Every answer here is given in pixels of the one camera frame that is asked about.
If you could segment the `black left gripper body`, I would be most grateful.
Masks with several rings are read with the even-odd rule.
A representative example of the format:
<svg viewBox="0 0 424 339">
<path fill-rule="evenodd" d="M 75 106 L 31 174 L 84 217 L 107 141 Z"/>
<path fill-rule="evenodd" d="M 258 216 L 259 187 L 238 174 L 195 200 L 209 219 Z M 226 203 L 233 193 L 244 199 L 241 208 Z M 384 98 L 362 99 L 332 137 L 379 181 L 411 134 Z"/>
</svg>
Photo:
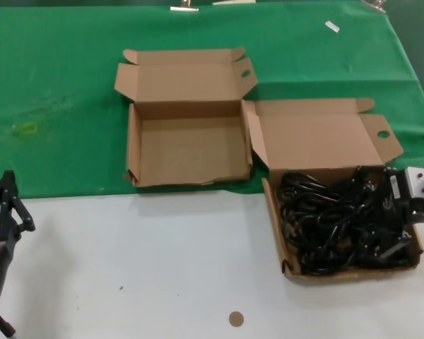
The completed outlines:
<svg viewBox="0 0 424 339">
<path fill-rule="evenodd" d="M 13 255 L 21 232 L 20 223 L 11 214 L 0 212 L 0 254 Z"/>
</svg>

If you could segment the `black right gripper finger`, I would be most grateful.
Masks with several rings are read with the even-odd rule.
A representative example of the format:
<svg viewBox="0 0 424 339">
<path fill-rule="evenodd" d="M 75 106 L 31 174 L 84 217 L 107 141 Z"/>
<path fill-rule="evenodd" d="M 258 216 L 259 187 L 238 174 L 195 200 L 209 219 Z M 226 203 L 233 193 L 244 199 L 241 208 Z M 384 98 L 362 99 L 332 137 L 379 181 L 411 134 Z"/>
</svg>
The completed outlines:
<svg viewBox="0 0 424 339">
<path fill-rule="evenodd" d="M 357 180 L 359 181 L 383 181 L 387 175 L 385 166 L 358 166 Z"/>
<path fill-rule="evenodd" d="M 388 232 L 382 236 L 376 248 L 376 257 L 379 259 L 387 259 L 409 245 L 411 240 L 412 236 L 405 230 L 400 231 L 400 233 Z"/>
</svg>

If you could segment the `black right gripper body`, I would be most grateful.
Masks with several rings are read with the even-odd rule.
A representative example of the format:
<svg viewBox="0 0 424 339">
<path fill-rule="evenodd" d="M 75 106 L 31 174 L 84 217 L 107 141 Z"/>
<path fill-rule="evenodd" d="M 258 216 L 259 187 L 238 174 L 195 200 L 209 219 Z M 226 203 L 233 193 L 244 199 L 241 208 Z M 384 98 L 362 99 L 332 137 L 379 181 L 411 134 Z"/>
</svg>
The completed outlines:
<svg viewBox="0 0 424 339">
<path fill-rule="evenodd" d="M 424 223 L 424 168 L 387 167 L 384 180 L 376 181 L 373 227 L 402 230 L 417 223 Z"/>
</svg>

